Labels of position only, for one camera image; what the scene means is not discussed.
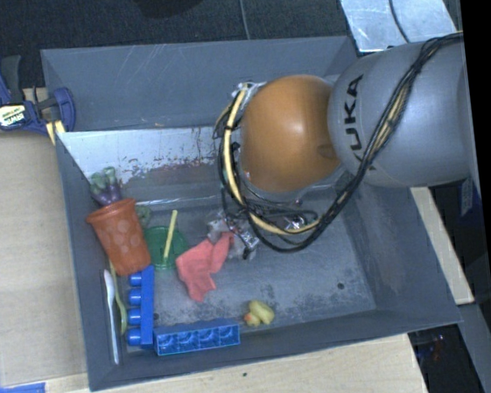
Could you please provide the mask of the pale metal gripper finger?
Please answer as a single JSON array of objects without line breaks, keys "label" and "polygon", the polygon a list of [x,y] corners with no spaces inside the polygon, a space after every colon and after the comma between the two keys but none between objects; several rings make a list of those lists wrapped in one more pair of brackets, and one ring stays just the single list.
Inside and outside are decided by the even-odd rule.
[{"label": "pale metal gripper finger", "polygon": [[242,230],[233,232],[230,244],[231,246],[228,250],[229,259],[249,260],[254,259],[260,242],[249,230]]},{"label": "pale metal gripper finger", "polygon": [[225,233],[235,235],[237,227],[232,216],[226,213],[218,213],[210,216],[207,222],[207,237],[209,240],[220,239]]}]

